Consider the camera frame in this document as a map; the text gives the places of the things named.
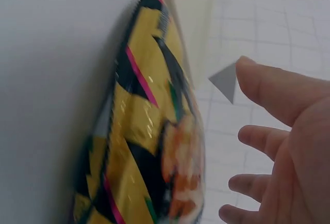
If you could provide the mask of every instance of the shiny wrapper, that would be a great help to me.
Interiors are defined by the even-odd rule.
[[[108,126],[87,142],[72,223],[200,223],[203,124],[181,45],[163,0],[140,0],[100,117]]]

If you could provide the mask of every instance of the snack bag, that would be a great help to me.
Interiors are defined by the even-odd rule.
[[[140,0],[117,57],[109,129],[89,140],[75,224],[200,223],[201,116],[163,0]]]

